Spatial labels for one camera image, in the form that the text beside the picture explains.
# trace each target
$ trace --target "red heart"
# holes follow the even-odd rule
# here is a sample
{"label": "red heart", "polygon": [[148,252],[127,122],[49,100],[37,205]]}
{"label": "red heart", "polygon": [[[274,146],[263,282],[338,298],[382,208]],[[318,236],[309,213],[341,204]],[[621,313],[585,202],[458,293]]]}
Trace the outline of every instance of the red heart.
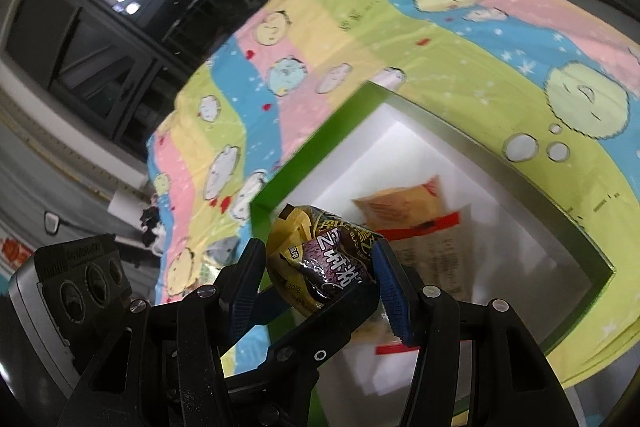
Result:
{"label": "red heart", "polygon": [[224,214],[226,210],[229,208],[230,204],[231,204],[231,196],[227,196],[225,199],[222,200],[222,203],[220,203],[220,212]]}

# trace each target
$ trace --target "blue gripper pad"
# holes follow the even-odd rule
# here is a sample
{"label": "blue gripper pad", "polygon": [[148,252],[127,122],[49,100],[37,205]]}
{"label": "blue gripper pad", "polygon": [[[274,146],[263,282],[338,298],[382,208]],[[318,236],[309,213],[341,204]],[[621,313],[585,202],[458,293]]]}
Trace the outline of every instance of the blue gripper pad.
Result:
{"label": "blue gripper pad", "polygon": [[386,239],[373,244],[371,262],[391,329],[405,346],[410,346],[414,339],[412,322],[418,306],[415,289]]}

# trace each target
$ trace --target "black object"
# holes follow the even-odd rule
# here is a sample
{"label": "black object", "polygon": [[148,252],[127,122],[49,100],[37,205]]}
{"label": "black object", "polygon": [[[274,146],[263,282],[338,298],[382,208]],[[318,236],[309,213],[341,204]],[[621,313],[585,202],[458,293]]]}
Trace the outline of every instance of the black object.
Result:
{"label": "black object", "polygon": [[260,366],[226,379],[220,356],[288,307],[274,288],[257,293],[262,242],[252,239],[237,265],[180,302],[152,308],[134,301],[89,363],[58,426],[91,418],[95,427],[305,427],[318,367],[347,344],[381,293],[394,329],[404,314],[405,343],[420,346],[401,427],[450,425],[460,340],[476,345],[469,425],[577,426],[544,355],[506,302],[457,303],[400,266],[386,241],[375,250],[376,274],[385,272],[380,286],[351,284],[273,344]]}

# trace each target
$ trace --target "orange snack packet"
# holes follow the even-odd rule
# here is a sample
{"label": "orange snack packet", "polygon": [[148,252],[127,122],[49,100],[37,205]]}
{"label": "orange snack packet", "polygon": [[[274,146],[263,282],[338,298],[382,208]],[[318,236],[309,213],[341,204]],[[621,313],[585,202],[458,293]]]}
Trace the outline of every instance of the orange snack packet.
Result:
{"label": "orange snack packet", "polygon": [[445,213],[437,176],[422,185],[387,188],[353,202],[371,230],[410,229]]}

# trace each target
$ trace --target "yellow and black food wrapper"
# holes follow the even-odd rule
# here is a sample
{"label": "yellow and black food wrapper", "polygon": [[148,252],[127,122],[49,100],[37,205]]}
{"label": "yellow and black food wrapper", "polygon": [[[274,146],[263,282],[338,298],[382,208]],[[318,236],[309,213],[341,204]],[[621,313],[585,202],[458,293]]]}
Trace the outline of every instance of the yellow and black food wrapper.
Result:
{"label": "yellow and black food wrapper", "polygon": [[267,272],[282,297],[308,317],[350,283],[373,280],[378,234],[314,206],[288,204],[267,240]]}

